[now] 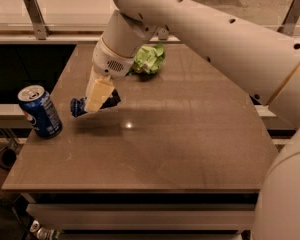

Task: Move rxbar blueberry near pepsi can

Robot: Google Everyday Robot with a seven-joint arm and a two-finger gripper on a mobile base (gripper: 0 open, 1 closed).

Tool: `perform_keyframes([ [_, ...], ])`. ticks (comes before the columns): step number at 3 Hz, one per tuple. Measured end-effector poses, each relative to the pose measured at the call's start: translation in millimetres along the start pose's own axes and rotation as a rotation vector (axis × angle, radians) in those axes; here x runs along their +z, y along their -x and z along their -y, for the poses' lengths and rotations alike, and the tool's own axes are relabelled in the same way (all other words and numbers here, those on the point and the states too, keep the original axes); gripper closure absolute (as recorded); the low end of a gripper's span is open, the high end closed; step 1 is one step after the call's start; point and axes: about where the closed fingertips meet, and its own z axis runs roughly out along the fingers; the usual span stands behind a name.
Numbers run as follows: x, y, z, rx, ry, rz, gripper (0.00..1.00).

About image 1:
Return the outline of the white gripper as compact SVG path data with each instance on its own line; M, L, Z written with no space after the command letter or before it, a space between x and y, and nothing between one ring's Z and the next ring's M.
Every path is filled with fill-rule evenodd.
M133 62L133 58L125 58L111 51L103 40L97 42L92 56L94 67L91 67L85 93L84 109L86 112L97 112L114 90L111 78L97 78L98 74L123 77L129 72Z

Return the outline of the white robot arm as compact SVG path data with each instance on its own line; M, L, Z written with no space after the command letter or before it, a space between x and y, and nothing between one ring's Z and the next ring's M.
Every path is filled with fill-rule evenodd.
M93 53L87 112L101 108L139 48L165 28L295 128L259 193L253 240L300 240L300 40L191 0L113 0Z

